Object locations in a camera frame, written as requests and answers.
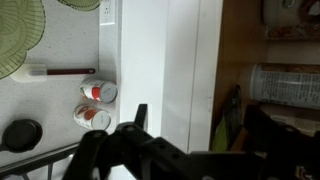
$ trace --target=wooden shelf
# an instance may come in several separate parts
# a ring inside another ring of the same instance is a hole
[[[254,64],[266,62],[267,40],[262,24],[260,0],[224,0],[213,127],[230,90],[240,85],[243,110],[249,100],[251,69]]]

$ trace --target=white countertop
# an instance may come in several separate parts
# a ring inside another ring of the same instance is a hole
[[[40,43],[28,51],[27,63],[44,63],[53,68],[96,68],[108,64],[99,61],[99,9],[76,11],[56,0],[43,0],[46,13],[45,33]],[[88,130],[73,121],[74,109],[82,103],[105,109],[112,116],[108,132],[118,121],[117,101],[105,105],[86,100],[79,86],[86,78],[116,81],[114,69],[96,75],[50,77],[46,82],[17,83],[10,77],[0,80],[0,134],[14,120],[34,119],[43,128],[43,137],[34,150],[14,154],[0,152],[0,167],[63,146],[79,142]]]

